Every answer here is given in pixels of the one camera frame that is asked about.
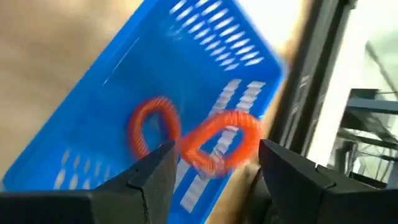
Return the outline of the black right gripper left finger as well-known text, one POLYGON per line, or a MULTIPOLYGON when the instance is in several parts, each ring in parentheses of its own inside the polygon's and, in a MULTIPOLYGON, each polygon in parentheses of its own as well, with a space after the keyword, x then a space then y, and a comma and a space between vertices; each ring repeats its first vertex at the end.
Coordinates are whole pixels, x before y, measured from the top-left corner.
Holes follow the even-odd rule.
POLYGON ((175 141, 93 190, 0 193, 0 224, 166 224, 177 171, 175 141))

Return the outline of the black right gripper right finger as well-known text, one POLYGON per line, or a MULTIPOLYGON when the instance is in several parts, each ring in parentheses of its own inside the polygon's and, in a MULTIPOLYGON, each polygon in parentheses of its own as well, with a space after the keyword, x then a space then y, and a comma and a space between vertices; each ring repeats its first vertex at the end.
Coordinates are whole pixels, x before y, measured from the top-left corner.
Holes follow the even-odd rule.
POLYGON ((244 206, 244 224, 398 224, 398 188, 317 165, 270 140, 244 206))

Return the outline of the orange-red spiral coil band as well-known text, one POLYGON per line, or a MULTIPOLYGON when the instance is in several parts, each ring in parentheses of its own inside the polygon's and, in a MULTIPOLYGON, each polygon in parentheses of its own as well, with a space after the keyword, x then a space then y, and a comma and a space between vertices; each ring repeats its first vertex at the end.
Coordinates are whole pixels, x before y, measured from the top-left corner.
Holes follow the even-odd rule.
POLYGON ((142 159, 149 154, 149 148, 142 133, 142 125, 148 115, 159 113, 167 129, 167 137, 177 140, 181 137, 181 124, 171 100, 156 96, 140 103, 132 112, 127 124, 127 140, 133 155, 142 159))
POLYGON ((208 177, 221 176, 237 168, 249 159, 259 147, 264 127, 253 115, 238 110, 226 110, 214 114, 202 124, 178 140, 181 158, 199 173, 208 177), (211 156, 201 146, 228 126, 243 131, 243 138, 234 152, 227 157, 211 156))

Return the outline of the blue plastic basket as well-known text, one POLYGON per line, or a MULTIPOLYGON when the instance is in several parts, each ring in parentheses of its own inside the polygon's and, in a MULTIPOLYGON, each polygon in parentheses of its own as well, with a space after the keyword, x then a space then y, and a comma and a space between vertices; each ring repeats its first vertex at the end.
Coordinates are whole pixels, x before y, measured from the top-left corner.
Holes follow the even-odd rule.
MULTIPOLYGON (((208 177, 181 158, 178 140, 214 114, 261 121, 285 68, 235 0, 144 0, 6 172, 2 192, 93 190, 140 159, 127 124, 143 101, 172 101, 181 137, 159 113, 142 133, 149 154, 175 141, 177 171, 166 224, 205 224, 234 171, 208 177)), ((227 157, 243 138, 228 126, 201 146, 227 157)))

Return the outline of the dark blue table frame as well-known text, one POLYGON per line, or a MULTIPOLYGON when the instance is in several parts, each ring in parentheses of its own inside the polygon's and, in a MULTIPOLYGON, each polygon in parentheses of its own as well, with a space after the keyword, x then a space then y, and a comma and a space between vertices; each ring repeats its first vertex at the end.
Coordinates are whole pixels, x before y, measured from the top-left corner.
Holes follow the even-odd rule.
POLYGON ((379 189, 398 189, 398 86, 370 42, 365 54, 389 90, 350 90, 328 166, 379 189))

